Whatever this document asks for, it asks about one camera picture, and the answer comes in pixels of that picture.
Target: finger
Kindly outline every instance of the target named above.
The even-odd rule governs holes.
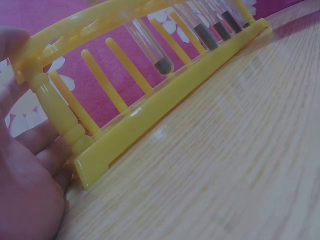
[[[34,128],[20,134],[15,139],[29,149],[34,155],[37,155],[52,144],[57,137],[59,137],[58,132],[49,120],[46,120]]]
[[[66,163],[71,153],[72,151],[70,146],[68,146],[61,137],[46,150],[41,151],[36,156],[42,166],[47,169],[52,176],[54,176]]]
[[[72,179],[72,171],[68,164],[63,165],[57,175],[54,176],[54,180],[62,189],[63,193],[67,190]]]
[[[28,31],[24,29],[0,26],[0,61],[21,47],[29,37]]]

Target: pink cloth with flower pattern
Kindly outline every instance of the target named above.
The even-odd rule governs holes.
[[[252,13],[256,14],[258,18],[265,17],[300,1],[301,0],[244,0]],[[85,0],[0,1],[0,24],[25,28],[29,30],[31,34],[35,34],[43,28],[87,7],[88,4]],[[144,17],[144,22],[154,33],[174,63],[175,69],[183,65],[182,61],[153,29],[148,18],[156,18],[161,22],[165,29],[173,35],[192,59],[198,55],[195,48],[189,43],[187,36],[169,19],[166,9]],[[81,51],[83,49],[89,49],[91,51],[106,76],[128,105],[133,104],[143,96],[143,92],[139,86],[105,45],[105,39],[107,37],[115,39],[153,87],[165,79],[159,75],[154,66],[149,63],[146,56],[123,26],[90,41],[84,46],[54,61],[51,69],[58,71],[63,81],[100,127],[114,118],[118,114],[118,111],[82,60]],[[5,68],[6,65],[7,61],[0,62],[0,71]],[[29,91],[16,104],[6,117],[5,122],[10,129],[11,135],[15,137],[43,122],[45,119],[47,119],[47,117],[39,105],[39,102],[37,102],[33,93]]]

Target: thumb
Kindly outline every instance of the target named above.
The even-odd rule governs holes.
[[[24,29],[0,26],[0,62],[21,47],[29,37]]]

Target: test tube rack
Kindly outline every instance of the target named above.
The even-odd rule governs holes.
[[[88,189],[108,169],[110,164],[152,128],[170,110],[185,99],[194,89],[214,74],[224,63],[255,39],[270,24],[265,19],[254,20],[241,0],[233,0],[238,12],[250,23],[214,51],[205,51],[184,22],[174,12],[171,17],[185,31],[200,56],[190,60],[177,42],[155,19],[151,21],[162,37],[182,59],[185,65],[163,83],[150,87],[130,59],[111,38],[106,44],[133,76],[145,96],[132,106],[127,106],[108,78],[99,68],[89,51],[82,57],[102,88],[118,108],[120,114],[105,127],[99,128],[53,71],[50,78],[68,104],[50,84],[43,73],[44,67],[88,41],[125,24],[119,13],[126,8],[138,10],[139,17],[170,7],[166,0],[108,0],[69,16],[33,35],[17,52],[9,57],[18,84],[28,82],[53,126],[72,146],[76,174],[83,187]],[[186,0],[175,0],[184,3]],[[49,48],[46,46],[55,41]]]

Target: hand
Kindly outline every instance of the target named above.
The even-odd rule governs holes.
[[[0,26],[0,61],[28,38],[25,30]],[[0,85],[1,240],[52,240],[72,177],[66,164],[71,150],[48,121],[16,138],[10,136],[5,117],[27,89],[14,79]]]

